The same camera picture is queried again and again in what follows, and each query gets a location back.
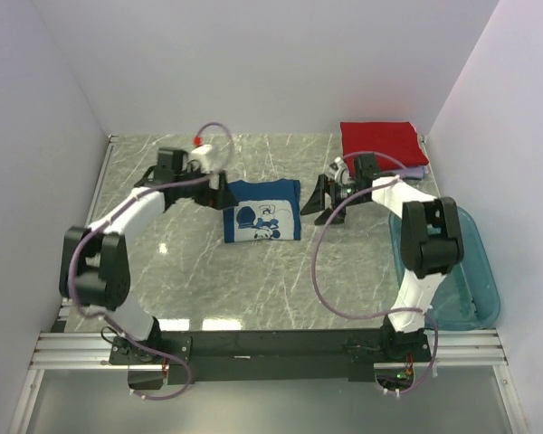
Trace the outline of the blue t shirt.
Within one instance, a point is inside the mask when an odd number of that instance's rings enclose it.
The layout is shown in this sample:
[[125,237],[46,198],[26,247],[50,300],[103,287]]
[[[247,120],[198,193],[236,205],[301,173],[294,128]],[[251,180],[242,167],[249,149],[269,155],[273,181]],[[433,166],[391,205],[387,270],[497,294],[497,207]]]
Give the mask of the blue t shirt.
[[238,204],[223,211],[224,242],[299,241],[300,181],[229,184]]

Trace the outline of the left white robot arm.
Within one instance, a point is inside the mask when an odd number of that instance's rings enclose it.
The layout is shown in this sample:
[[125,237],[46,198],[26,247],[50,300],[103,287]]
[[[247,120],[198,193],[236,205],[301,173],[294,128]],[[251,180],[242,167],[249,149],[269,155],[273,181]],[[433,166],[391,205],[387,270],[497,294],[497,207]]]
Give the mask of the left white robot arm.
[[180,199],[222,211],[237,201],[226,173],[215,166],[211,145],[194,150],[162,147],[157,161],[126,199],[87,227],[66,231],[59,291],[86,317],[102,317],[125,339],[142,363],[163,351],[160,325],[130,294],[129,246],[145,228]]

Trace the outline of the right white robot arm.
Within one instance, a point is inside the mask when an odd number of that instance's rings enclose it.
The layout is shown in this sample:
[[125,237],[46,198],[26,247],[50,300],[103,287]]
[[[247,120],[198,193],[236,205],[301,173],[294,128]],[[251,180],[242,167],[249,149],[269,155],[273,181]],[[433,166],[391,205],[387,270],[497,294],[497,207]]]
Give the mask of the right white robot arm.
[[314,191],[301,208],[315,214],[322,228],[341,224],[350,205],[377,203],[401,221],[400,252],[405,267],[393,306],[380,313],[377,348],[398,361],[424,344],[424,326],[433,297],[447,275],[464,257],[458,207],[451,197],[436,197],[384,171],[382,153],[356,151],[336,158],[319,175]]

